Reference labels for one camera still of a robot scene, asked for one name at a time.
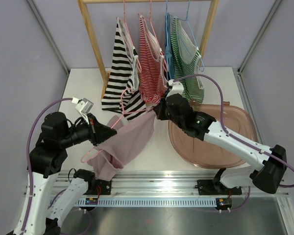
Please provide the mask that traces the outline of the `mauve pink tank top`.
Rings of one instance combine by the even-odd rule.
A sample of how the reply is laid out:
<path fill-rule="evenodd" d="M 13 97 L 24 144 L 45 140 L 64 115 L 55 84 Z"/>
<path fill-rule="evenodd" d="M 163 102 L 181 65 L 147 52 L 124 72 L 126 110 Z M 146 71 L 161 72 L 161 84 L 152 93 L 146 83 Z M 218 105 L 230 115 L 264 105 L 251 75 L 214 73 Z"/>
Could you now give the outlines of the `mauve pink tank top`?
<path fill-rule="evenodd" d="M 150 111 L 127 125 L 118 121 L 117 115 L 108 121 L 107 126 L 117 134 L 97 145 L 98 154 L 87 162 L 93 167 L 96 178 L 110 181 L 142 152 L 154 133 L 155 117 L 156 113 Z"/>

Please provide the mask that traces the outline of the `red white striped tank top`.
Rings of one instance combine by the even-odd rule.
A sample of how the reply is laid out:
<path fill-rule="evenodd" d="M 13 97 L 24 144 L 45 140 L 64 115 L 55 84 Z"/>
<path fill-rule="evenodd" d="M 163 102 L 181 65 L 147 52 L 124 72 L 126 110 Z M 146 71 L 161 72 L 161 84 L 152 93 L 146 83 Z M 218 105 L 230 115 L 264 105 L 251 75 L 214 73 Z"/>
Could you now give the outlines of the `red white striped tank top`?
<path fill-rule="evenodd" d="M 165 72 L 168 67 L 158 39 L 154 35 L 153 25 L 147 22 L 146 17 L 139 16 L 139 91 L 145 103 L 156 105 L 167 91 Z"/>

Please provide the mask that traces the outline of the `pink wire hanger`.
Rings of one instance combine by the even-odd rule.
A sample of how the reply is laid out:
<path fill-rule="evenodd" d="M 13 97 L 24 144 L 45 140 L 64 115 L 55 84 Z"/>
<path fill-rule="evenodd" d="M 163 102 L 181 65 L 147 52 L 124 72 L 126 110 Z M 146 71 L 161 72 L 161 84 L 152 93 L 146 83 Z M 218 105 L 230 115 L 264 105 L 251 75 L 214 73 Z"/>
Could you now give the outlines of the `pink wire hanger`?
<path fill-rule="evenodd" d="M 122 1 L 123 3 L 123 19 L 120 17 L 116 17 L 118 24 L 121 24 L 119 29 L 121 30 L 121 37 L 123 39 L 123 44 L 125 46 L 125 53 L 127 56 L 133 57 L 134 58 L 134 53 L 133 49 L 136 50 L 133 40 L 131 38 L 128 25 L 127 25 L 127 20 L 126 20 L 126 7 L 125 7 L 125 0 Z"/>
<path fill-rule="evenodd" d="M 123 125 L 122 118 L 125 117 L 127 112 L 125 111 L 125 107 L 123 105 L 123 96 L 125 93 L 134 94 L 133 89 L 126 89 L 121 94 L 121 108 L 122 108 L 122 115 L 120 117 L 113 116 L 108 124 L 102 128 L 101 131 L 96 131 L 96 135 L 98 136 L 98 140 L 103 139 L 104 141 L 108 141 L 108 143 L 104 144 L 103 142 L 97 142 L 94 144 L 92 150 L 96 149 L 97 153 L 92 156 L 88 156 L 91 152 L 89 150 L 82 158 L 81 162 L 86 163 L 91 159 L 95 158 L 98 154 L 102 153 L 103 151 L 111 151 L 113 155 L 117 155 L 118 157 L 121 154 L 125 154 L 125 149 L 127 147 L 130 148 L 129 160 L 135 158 L 135 155 L 139 154 L 142 149 L 145 147 L 146 143 L 148 142 L 149 138 L 143 140 L 143 144 L 141 146 L 135 147 L 134 140 L 135 136 L 139 136 L 140 130 L 143 128 L 145 124 L 150 123 L 153 118 L 152 113 L 147 113 L 146 109 L 138 110 L 138 111 L 131 111 L 130 114 L 140 114 L 143 115 L 134 119 L 132 122 L 128 123 L 127 125 Z"/>
<path fill-rule="evenodd" d="M 162 67 L 163 67 L 164 72 L 168 72 L 169 71 L 168 65 L 167 65 L 164 53 L 163 53 L 162 48 L 159 44 L 158 38 L 156 36 L 155 30 L 154 30 L 154 27 L 152 24 L 152 0 L 149 0 L 149 3 L 150 3 L 149 18 L 144 17 L 140 13 L 138 14 L 138 16 L 139 16 L 139 19 L 143 21 L 143 26 L 147 28 L 148 39 L 150 41 L 153 41 L 154 45 L 157 48 L 158 57 L 164 59 L 164 61 L 162 62 Z M 149 31 L 146 21 L 149 21 L 150 27 L 152 29 L 152 33 L 150 33 L 150 31 Z"/>

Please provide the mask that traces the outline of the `black white striped tank top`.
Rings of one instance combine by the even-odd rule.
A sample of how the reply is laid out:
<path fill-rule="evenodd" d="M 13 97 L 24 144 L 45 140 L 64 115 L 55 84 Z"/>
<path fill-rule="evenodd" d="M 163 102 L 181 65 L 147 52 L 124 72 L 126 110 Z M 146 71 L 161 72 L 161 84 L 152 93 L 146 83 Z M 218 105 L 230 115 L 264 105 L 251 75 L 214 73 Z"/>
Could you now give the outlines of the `black white striped tank top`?
<path fill-rule="evenodd" d="M 146 104 L 142 100 L 138 89 L 140 84 L 138 54 L 133 49 L 134 58 L 126 55 L 123 39 L 120 35 L 120 26 L 121 24 L 117 22 L 111 71 L 105 93 L 101 100 L 101 106 L 103 110 L 122 113 L 121 94 L 128 88 L 133 89 L 134 94 L 125 93 L 123 96 L 123 105 L 127 112 L 125 118 L 128 121 L 132 121 L 141 116 L 142 113 L 130 114 L 129 112 L 145 109 Z"/>

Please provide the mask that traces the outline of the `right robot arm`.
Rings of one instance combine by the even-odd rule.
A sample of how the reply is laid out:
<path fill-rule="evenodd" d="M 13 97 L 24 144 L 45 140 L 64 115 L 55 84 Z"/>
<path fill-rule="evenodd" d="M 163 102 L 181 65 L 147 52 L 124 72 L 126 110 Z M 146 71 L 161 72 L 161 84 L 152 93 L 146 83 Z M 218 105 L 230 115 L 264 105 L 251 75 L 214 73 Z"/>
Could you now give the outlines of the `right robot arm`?
<path fill-rule="evenodd" d="M 219 170 L 213 181 L 213 190 L 224 194 L 229 188 L 253 184 L 265 193 L 275 194 L 281 186 L 287 169 L 286 149 L 280 145 L 269 147 L 254 142 L 226 127 L 213 116 L 194 111 L 180 94 L 162 98 L 153 108 L 159 120 L 170 120 L 187 136 L 219 146 L 247 162 L 251 166 L 242 173 L 228 169 Z"/>

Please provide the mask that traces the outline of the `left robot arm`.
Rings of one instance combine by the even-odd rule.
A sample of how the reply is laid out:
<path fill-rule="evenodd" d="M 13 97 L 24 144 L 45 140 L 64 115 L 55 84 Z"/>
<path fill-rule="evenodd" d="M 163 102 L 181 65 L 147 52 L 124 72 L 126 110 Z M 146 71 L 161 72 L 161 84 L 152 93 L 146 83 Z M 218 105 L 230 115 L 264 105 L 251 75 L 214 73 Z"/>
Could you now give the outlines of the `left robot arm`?
<path fill-rule="evenodd" d="M 95 174 L 80 169 L 69 186 L 50 202 L 55 181 L 66 160 L 67 148 L 90 141 L 93 146 L 116 135 L 117 131 L 99 123 L 94 115 L 78 125 L 68 125 L 64 113 L 47 115 L 41 125 L 41 134 L 29 154 L 28 186 L 24 206 L 12 235 L 58 235 L 62 224 L 78 199 L 98 192 Z"/>

